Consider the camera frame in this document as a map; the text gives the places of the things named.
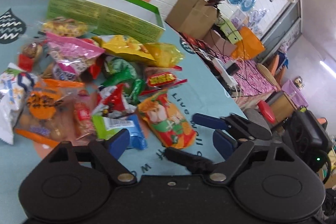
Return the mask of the yellow corn snack bag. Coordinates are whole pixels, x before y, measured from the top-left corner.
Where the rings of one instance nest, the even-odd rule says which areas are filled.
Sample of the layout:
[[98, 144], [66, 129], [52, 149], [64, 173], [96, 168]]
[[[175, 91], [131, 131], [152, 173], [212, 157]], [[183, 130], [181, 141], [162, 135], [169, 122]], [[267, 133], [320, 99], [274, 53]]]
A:
[[72, 18], [57, 17], [47, 19], [41, 23], [41, 32], [52, 33], [58, 36], [79, 38], [91, 31], [94, 31], [96, 26], [81, 22]]

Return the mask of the orange label pastry bag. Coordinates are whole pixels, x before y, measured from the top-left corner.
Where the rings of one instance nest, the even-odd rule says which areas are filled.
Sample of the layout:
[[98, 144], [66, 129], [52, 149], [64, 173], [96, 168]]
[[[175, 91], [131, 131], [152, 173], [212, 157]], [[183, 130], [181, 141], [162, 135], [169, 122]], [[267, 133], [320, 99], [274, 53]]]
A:
[[38, 79], [27, 96], [14, 132], [50, 147], [61, 141], [74, 141], [74, 102], [83, 89], [80, 82]]

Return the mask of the white blue snack bag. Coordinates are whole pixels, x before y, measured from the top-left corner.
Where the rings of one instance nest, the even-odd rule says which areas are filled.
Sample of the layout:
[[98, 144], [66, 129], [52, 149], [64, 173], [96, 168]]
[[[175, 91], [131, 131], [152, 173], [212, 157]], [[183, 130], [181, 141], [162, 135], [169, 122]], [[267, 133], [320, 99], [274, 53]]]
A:
[[26, 96], [32, 91], [36, 75], [22, 70], [14, 63], [9, 63], [1, 73], [1, 141], [13, 145], [13, 128], [23, 110]]

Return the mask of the red yellow label packet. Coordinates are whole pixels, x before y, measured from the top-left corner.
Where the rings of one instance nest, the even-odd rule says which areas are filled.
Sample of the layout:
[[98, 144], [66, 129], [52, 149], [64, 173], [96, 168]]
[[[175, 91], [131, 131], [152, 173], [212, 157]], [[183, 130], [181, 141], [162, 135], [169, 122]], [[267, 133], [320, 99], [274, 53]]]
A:
[[175, 88], [176, 86], [187, 83], [187, 79], [178, 78], [177, 72], [181, 72], [182, 67], [172, 68], [146, 67], [143, 70], [145, 88], [140, 96], [147, 96], [162, 89]]

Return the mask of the blue green wafer packet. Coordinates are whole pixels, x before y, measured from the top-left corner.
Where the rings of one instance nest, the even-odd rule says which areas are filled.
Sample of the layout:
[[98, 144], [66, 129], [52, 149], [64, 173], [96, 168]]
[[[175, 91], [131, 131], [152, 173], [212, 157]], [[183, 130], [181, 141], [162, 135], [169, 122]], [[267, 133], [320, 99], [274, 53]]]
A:
[[121, 118], [108, 118], [99, 115], [92, 117], [93, 125], [96, 128], [99, 139], [108, 140], [122, 129], [127, 129], [130, 135], [128, 149], [147, 149], [146, 137], [135, 114]]

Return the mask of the yellow chips bag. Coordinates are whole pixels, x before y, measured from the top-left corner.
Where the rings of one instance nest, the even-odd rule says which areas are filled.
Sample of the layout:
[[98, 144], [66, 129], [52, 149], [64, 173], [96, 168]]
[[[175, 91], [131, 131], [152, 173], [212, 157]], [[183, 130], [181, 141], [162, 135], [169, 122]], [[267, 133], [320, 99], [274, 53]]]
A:
[[126, 35], [102, 35], [92, 37], [107, 55], [129, 62], [149, 64], [155, 61], [144, 44]]

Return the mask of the small red candy packet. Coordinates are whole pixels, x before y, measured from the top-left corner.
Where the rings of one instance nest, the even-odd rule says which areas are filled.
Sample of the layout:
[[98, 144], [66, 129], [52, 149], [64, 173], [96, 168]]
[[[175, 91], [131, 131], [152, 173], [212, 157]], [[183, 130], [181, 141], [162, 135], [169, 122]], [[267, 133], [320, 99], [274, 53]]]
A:
[[34, 65], [39, 61], [43, 53], [41, 42], [30, 42], [23, 46], [18, 55], [18, 67], [24, 71], [32, 72]]

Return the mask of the green cardboard box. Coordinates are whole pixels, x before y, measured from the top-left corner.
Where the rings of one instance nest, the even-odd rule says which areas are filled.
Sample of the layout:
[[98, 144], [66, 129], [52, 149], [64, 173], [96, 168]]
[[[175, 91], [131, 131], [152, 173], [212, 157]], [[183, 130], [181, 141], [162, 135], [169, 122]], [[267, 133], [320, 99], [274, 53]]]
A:
[[143, 0], [50, 0], [46, 18], [75, 19], [97, 35], [127, 35], [139, 42], [159, 41], [165, 24], [159, 9]]

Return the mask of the orange fruit jelly packet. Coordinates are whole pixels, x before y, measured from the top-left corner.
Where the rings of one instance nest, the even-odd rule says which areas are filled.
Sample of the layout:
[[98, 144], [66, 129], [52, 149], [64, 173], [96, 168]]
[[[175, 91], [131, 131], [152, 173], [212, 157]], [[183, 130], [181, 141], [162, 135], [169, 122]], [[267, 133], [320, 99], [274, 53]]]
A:
[[137, 109], [164, 147], [184, 149], [194, 143], [195, 130], [177, 106], [170, 102], [166, 89], [143, 100]]

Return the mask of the red label pastry packet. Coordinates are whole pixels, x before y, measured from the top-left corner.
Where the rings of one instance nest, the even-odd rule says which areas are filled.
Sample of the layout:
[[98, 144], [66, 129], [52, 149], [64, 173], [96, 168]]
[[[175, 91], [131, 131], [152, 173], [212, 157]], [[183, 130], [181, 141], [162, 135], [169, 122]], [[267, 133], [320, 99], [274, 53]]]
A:
[[84, 138], [96, 132], [89, 107], [90, 96], [86, 90], [78, 92], [73, 105], [73, 119], [76, 139]]

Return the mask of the brown cardboard box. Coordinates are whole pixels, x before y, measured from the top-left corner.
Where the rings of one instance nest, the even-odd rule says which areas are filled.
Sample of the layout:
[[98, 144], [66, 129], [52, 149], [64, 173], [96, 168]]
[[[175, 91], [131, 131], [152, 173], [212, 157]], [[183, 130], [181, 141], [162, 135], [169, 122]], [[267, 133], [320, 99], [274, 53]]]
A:
[[178, 0], [165, 22], [178, 32], [202, 39], [217, 20], [217, 9], [205, 0]]

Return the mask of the pink snack bag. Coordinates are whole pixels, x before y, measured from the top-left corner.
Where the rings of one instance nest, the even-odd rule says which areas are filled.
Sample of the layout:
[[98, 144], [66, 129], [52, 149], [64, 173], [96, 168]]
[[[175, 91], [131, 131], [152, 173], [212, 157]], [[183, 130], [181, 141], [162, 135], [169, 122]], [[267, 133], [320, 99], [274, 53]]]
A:
[[83, 39], [50, 32], [46, 33], [46, 42], [48, 54], [55, 62], [52, 73], [57, 80], [77, 80], [105, 52], [103, 48]]

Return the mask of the red white snack packet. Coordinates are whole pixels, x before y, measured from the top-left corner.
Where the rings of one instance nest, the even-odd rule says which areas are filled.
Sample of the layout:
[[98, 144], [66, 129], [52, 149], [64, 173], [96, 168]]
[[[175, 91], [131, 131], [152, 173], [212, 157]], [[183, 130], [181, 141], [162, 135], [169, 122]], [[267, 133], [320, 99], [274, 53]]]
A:
[[97, 94], [97, 106], [91, 115], [107, 118], [118, 118], [133, 114], [136, 107], [129, 104], [123, 94], [123, 84], [108, 86], [101, 89]]

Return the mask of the green snack packet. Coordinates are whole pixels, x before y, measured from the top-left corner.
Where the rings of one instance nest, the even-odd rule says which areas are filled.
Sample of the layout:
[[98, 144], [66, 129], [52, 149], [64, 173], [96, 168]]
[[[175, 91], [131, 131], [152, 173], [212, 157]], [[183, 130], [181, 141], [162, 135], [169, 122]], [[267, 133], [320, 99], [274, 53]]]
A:
[[145, 80], [130, 62], [115, 56], [106, 56], [102, 65], [106, 80], [99, 86], [105, 88], [123, 84], [123, 94], [128, 103], [139, 104], [139, 96], [145, 89]]

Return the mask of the yellow clear candy bag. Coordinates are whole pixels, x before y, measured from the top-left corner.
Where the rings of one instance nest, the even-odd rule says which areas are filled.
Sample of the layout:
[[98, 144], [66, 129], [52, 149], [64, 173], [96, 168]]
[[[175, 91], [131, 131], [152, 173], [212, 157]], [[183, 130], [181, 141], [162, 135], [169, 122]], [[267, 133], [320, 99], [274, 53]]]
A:
[[151, 67], [173, 68], [184, 59], [184, 54], [173, 44], [146, 43], [144, 44], [154, 60], [147, 62]]

